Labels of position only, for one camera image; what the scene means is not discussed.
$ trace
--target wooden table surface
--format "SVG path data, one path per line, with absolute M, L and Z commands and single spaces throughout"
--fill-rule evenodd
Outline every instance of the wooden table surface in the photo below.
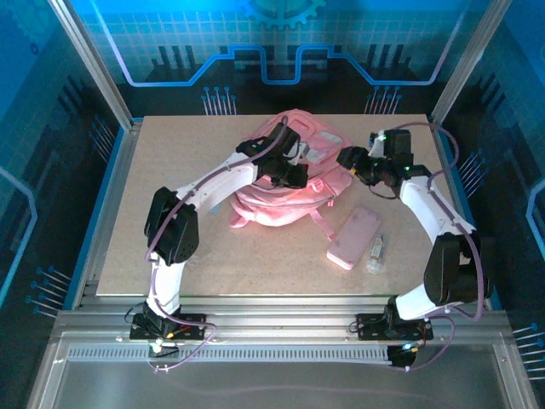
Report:
M 223 162 L 243 135 L 265 120 L 256 116 L 145 117 L 129 177 L 100 276 L 98 295 L 146 295 L 150 265 L 144 262 L 144 223 L 152 196 L 160 187 L 174 190 Z M 424 115 L 318 115 L 349 136 L 354 145 L 367 146 L 370 132 L 413 121 Z M 440 168 L 430 130 L 413 127 L 415 164 L 430 171 Z M 450 200 L 445 179 L 439 188 Z M 385 187 L 377 192 L 390 194 Z M 354 181 L 333 207 L 320 213 L 338 232 L 356 205 L 382 218 L 379 229 L 386 239 L 384 270 L 367 272 L 368 251 L 351 271 L 326 258 L 330 245 L 323 232 L 306 216 L 289 226 L 268 228 L 249 223 L 232 229 L 231 205 L 224 201 L 217 214 L 199 214 L 200 245 L 186 265 L 181 284 L 184 295 L 226 294 L 399 294 L 422 282 L 429 252 L 429 238 L 412 212 L 399 200 L 372 195 Z

